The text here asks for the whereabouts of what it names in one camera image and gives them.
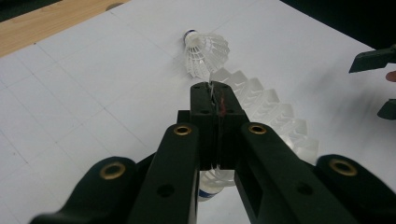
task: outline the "screw hole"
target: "screw hole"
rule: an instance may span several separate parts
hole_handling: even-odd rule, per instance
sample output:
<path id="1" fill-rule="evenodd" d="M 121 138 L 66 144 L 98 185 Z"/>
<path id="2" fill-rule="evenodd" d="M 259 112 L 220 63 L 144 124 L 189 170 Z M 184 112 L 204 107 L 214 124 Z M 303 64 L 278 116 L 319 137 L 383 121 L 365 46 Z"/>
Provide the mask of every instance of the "screw hole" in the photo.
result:
<path id="1" fill-rule="evenodd" d="M 107 164 L 100 171 L 100 176 L 105 180 L 116 179 L 125 173 L 125 165 L 119 161 Z"/>
<path id="2" fill-rule="evenodd" d="M 157 189 L 157 193 L 163 198 L 168 198 L 175 193 L 175 189 L 172 185 L 162 185 Z"/>
<path id="3" fill-rule="evenodd" d="M 354 176 L 358 174 L 358 170 L 348 161 L 332 159 L 329 162 L 330 167 L 340 175 Z"/>
<path id="4" fill-rule="evenodd" d="M 192 129 L 187 126 L 178 126 L 174 129 L 174 133 L 177 135 L 187 135 L 191 133 Z"/>
<path id="5" fill-rule="evenodd" d="M 248 129 L 250 130 L 251 133 L 255 133 L 255 134 L 264 134 L 267 132 L 267 130 L 265 130 L 265 128 L 259 124 L 252 124 L 248 127 Z"/>

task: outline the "shuttlecock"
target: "shuttlecock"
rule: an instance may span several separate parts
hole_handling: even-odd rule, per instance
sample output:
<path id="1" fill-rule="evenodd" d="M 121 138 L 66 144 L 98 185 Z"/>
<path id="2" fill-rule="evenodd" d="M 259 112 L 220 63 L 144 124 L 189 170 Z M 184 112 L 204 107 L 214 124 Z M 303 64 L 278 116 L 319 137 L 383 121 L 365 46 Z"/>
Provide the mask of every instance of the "shuttlecock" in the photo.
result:
<path id="1" fill-rule="evenodd" d="M 189 30 L 184 34 L 185 65 L 188 73 L 208 81 L 228 60 L 228 42 L 220 35 L 199 34 Z"/>

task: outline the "white shuttlecock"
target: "white shuttlecock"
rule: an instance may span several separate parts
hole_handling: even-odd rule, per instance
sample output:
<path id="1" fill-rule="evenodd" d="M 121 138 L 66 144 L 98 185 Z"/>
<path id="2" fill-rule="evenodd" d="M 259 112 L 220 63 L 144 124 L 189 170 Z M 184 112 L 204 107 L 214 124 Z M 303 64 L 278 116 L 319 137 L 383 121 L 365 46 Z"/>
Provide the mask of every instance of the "white shuttlecock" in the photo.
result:
<path id="1" fill-rule="evenodd" d="M 188 73 L 208 81 L 228 60 L 228 42 L 220 35 L 199 34 L 189 30 L 184 34 L 185 65 Z"/>

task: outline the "wooden surface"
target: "wooden surface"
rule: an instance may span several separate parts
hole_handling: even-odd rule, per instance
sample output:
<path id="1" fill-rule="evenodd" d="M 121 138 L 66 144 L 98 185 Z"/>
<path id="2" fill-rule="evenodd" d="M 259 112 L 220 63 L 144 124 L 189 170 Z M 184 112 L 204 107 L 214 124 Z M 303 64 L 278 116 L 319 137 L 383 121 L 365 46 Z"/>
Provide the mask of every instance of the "wooden surface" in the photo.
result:
<path id="1" fill-rule="evenodd" d="M 0 57 L 54 35 L 129 0 L 63 0 L 0 22 Z"/>

